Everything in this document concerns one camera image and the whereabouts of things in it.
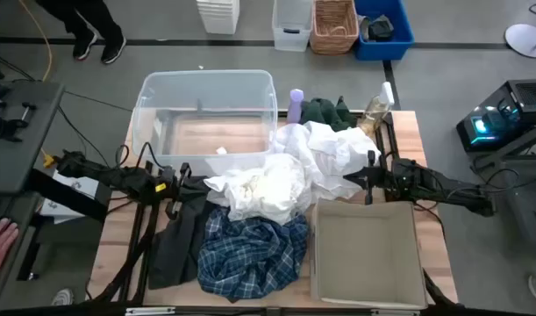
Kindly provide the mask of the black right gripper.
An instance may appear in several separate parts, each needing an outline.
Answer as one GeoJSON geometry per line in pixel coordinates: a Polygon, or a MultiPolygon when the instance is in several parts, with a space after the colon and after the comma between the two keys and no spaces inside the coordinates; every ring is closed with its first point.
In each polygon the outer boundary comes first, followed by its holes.
{"type": "Polygon", "coordinates": [[[369,150],[368,166],[363,171],[344,175],[344,186],[351,190],[365,190],[366,205],[373,204],[374,187],[388,190],[395,200],[416,202],[422,198],[418,188],[421,169],[415,161],[404,164],[400,159],[393,161],[391,170],[376,167],[375,151],[369,150]]]}

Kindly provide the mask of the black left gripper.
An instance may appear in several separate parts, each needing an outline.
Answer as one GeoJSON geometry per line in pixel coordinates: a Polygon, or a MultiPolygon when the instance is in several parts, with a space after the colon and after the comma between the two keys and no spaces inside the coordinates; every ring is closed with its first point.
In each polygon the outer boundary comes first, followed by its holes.
{"type": "Polygon", "coordinates": [[[188,162],[184,162],[179,168],[179,174],[170,166],[164,167],[156,177],[157,185],[155,191],[159,196],[159,200],[167,199],[167,207],[165,210],[169,219],[176,219],[182,203],[179,201],[181,192],[181,200],[193,200],[205,196],[203,190],[191,190],[187,188],[206,188],[204,183],[205,177],[191,176],[191,167],[188,162]]]}

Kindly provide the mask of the white shirt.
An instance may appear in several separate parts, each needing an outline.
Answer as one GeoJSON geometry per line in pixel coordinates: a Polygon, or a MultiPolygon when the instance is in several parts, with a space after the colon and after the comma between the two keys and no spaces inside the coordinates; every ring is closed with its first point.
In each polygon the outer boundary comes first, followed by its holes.
{"type": "Polygon", "coordinates": [[[311,183],[312,200],[349,199],[361,190],[344,186],[343,176],[368,166],[368,151],[381,156],[376,144],[359,127],[334,132],[324,124],[309,121],[287,124],[275,133],[274,151],[298,159],[311,183]]]}

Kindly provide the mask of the dark grey garment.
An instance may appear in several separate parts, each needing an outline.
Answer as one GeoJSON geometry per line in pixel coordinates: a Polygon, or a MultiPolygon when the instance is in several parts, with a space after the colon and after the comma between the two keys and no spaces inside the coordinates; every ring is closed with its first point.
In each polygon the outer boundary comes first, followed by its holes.
{"type": "Polygon", "coordinates": [[[171,219],[156,235],[148,274],[150,290],[185,284],[197,278],[205,225],[216,207],[207,201],[207,195],[182,203],[178,217],[171,219]]]}

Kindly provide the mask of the cream white garment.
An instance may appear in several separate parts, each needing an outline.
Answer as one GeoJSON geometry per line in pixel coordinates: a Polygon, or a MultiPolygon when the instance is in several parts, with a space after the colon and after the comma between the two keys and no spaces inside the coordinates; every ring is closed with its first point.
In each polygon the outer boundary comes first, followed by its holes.
{"type": "Polygon", "coordinates": [[[272,154],[263,166],[229,170],[204,180],[207,200],[227,209],[230,221],[261,217],[283,226],[311,204],[311,179],[290,154],[272,154]]]}

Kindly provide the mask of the blue plaid flannel shirt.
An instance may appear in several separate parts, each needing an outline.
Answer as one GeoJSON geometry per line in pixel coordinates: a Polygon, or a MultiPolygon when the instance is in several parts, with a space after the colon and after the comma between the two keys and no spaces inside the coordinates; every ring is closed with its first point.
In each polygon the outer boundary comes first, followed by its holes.
{"type": "Polygon", "coordinates": [[[309,232],[302,214],[284,225],[263,217],[231,221],[218,207],[205,225],[197,281],[231,302],[264,298],[299,279],[309,232]]]}

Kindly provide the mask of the large clear plastic bin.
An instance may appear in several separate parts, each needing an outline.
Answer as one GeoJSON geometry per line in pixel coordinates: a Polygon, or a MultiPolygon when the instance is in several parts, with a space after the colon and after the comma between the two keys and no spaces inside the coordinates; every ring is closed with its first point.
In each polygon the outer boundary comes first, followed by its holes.
{"type": "Polygon", "coordinates": [[[259,168],[272,151],[277,96],[259,69],[154,72],[142,83],[131,121],[132,151],[199,176],[259,168]],[[217,154],[224,147],[228,154],[217,154]]]}

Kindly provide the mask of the clear bottle amber liquid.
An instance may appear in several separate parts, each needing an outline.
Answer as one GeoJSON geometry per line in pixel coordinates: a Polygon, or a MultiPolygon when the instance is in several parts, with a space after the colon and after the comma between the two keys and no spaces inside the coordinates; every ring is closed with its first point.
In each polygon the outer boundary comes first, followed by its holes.
{"type": "Polygon", "coordinates": [[[382,83],[380,93],[369,101],[362,117],[359,119],[358,127],[367,136],[373,135],[395,103],[390,82],[382,83]]]}

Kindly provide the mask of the dark green garment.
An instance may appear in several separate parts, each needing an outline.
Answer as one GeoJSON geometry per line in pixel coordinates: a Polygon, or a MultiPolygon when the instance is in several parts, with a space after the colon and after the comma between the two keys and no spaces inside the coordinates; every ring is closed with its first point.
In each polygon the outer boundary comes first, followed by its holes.
{"type": "Polygon", "coordinates": [[[309,121],[328,125],[334,132],[357,126],[357,117],[349,111],[343,96],[339,97],[336,104],[323,98],[303,101],[299,123],[304,125],[309,121]]]}

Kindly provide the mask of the white cardboard box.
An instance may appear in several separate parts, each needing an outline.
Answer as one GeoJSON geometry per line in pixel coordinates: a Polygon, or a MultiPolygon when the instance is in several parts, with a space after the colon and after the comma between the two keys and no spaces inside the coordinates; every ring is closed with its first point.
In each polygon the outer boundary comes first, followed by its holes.
{"type": "Polygon", "coordinates": [[[28,182],[30,190],[36,191],[43,198],[66,206],[81,215],[104,222],[106,217],[105,206],[95,197],[90,197],[69,185],[60,183],[37,169],[32,170],[28,182]]]}

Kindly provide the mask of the dark cloth bundle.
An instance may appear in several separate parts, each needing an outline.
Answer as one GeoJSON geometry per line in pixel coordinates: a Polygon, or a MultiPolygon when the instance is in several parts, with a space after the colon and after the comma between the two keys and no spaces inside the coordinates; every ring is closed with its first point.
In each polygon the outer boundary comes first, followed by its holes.
{"type": "Polygon", "coordinates": [[[369,22],[367,29],[367,40],[371,42],[385,42],[392,40],[394,35],[394,26],[389,18],[381,15],[369,22]]]}

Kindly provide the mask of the brown wicker basket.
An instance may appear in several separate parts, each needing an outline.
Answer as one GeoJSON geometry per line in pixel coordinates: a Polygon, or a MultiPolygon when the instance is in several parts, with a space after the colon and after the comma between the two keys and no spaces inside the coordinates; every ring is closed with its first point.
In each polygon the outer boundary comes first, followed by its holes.
{"type": "Polygon", "coordinates": [[[315,54],[340,55],[359,38],[354,0],[314,0],[310,46],[315,54]]]}

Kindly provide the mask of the dark grey side table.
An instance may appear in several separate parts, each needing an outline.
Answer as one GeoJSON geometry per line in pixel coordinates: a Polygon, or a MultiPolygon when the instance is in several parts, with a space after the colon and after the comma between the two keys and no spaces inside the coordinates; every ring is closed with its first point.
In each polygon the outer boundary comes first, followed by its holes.
{"type": "Polygon", "coordinates": [[[16,195],[25,186],[63,93],[64,87],[59,83],[0,83],[0,100],[7,103],[0,117],[20,119],[25,111],[23,102],[38,106],[26,116],[29,126],[16,133],[22,142],[0,140],[0,195],[16,195]]]}

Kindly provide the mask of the black clamp tool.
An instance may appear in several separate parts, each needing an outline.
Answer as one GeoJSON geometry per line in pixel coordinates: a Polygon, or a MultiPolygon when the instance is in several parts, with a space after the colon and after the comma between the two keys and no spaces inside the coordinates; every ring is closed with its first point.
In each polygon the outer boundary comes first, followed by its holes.
{"type": "MultiPolygon", "coordinates": [[[[0,100],[0,111],[7,106],[7,103],[0,100]]],[[[22,140],[16,136],[19,129],[24,129],[29,126],[29,123],[25,120],[30,111],[36,111],[38,106],[28,102],[23,102],[22,106],[25,111],[20,119],[6,120],[0,117],[0,140],[7,140],[9,142],[19,143],[22,140]]]]}

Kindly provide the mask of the round white disc base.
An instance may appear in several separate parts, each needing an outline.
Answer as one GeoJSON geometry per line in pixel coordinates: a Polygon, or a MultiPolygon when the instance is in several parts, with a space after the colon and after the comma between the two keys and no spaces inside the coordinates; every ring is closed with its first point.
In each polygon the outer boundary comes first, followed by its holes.
{"type": "Polygon", "coordinates": [[[536,26],[515,24],[504,32],[507,45],[515,52],[529,58],[536,58],[536,26]]]}

